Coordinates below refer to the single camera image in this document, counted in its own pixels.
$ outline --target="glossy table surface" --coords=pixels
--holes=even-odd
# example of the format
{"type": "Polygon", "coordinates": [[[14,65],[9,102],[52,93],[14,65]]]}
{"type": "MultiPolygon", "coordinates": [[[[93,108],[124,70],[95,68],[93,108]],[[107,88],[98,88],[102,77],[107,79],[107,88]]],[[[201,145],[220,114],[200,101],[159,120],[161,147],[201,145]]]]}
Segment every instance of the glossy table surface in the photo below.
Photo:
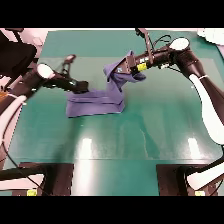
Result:
{"type": "MultiPolygon", "coordinates": [[[[206,73],[224,89],[224,63],[215,45],[194,32],[150,32],[153,41],[165,34],[188,38],[206,73]]],[[[129,50],[145,50],[134,31],[49,32],[39,62],[56,68],[66,55],[76,54],[72,76],[104,89],[103,66],[129,50]]],[[[72,195],[159,195],[156,164],[208,163],[221,157],[202,122],[191,82],[169,69],[144,74],[146,81],[125,85],[121,114],[68,119],[65,92],[42,88],[22,109],[11,156],[17,162],[74,162],[72,195]]]]}

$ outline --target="purple towel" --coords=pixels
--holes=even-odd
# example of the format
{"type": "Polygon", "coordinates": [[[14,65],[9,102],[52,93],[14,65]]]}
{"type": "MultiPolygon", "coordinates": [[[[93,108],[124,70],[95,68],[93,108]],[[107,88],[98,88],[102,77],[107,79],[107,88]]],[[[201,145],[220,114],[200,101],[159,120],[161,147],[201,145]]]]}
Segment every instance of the purple towel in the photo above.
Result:
{"type": "Polygon", "coordinates": [[[113,73],[114,68],[123,60],[124,58],[105,66],[103,71],[107,77],[106,90],[92,89],[83,94],[67,93],[67,117],[121,113],[123,111],[125,104],[122,86],[126,82],[135,83],[146,79],[142,73],[138,73],[134,77],[132,75],[113,73]]]}

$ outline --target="white wall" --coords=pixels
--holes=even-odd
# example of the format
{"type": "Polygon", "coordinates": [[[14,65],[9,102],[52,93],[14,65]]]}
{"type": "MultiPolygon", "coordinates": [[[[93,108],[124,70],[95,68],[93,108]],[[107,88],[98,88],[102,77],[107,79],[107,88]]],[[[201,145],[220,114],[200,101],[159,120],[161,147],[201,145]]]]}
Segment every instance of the white wall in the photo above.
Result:
{"type": "MultiPolygon", "coordinates": [[[[105,30],[107,28],[97,28],[97,30],[105,30]]],[[[147,28],[149,30],[176,30],[176,31],[197,31],[198,28],[147,28]]],[[[14,34],[11,31],[7,31],[4,28],[0,28],[0,30],[12,41],[16,41],[14,34]]],[[[34,43],[34,38],[40,38],[42,43],[44,44],[45,39],[47,37],[48,31],[57,31],[57,30],[86,30],[86,28],[25,28],[24,31],[20,34],[21,39],[25,43],[34,44],[37,48],[36,57],[40,56],[42,46],[38,46],[34,43]]]]}

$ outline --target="table surface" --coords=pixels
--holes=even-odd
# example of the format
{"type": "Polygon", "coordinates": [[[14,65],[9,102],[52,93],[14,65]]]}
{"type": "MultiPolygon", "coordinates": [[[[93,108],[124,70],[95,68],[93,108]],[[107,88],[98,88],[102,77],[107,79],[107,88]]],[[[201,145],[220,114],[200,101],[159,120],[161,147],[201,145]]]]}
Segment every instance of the table surface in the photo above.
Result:
{"type": "MultiPolygon", "coordinates": [[[[153,41],[165,34],[188,38],[206,73],[224,89],[224,62],[215,45],[195,32],[150,31],[153,41]]],[[[129,50],[145,50],[134,31],[49,32],[39,62],[56,68],[76,54],[72,76],[104,89],[103,66],[129,50]]],[[[121,114],[68,119],[65,92],[42,88],[22,109],[11,156],[18,163],[74,163],[72,195],[159,195],[156,164],[204,164],[221,157],[189,80],[168,69],[144,74],[146,81],[124,87],[121,114]]],[[[7,160],[4,168],[9,167],[7,160]]]]}

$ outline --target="green tabletop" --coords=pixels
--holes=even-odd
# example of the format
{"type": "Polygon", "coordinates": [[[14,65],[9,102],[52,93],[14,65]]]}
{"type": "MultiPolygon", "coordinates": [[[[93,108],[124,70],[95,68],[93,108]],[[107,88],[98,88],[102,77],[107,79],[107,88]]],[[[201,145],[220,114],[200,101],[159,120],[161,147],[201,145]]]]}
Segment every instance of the green tabletop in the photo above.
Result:
{"type": "MultiPolygon", "coordinates": [[[[188,38],[206,73],[224,89],[224,63],[215,45],[194,32],[150,31],[152,40],[165,34],[188,38]]],[[[104,65],[129,50],[145,51],[134,31],[56,31],[48,33],[39,62],[56,68],[76,54],[72,76],[105,89],[104,65]]],[[[17,162],[74,163],[72,195],[159,195],[156,164],[203,164],[221,157],[191,82],[169,69],[144,74],[146,81],[125,85],[121,114],[68,119],[65,92],[42,88],[22,109],[11,156],[17,162]]]]}

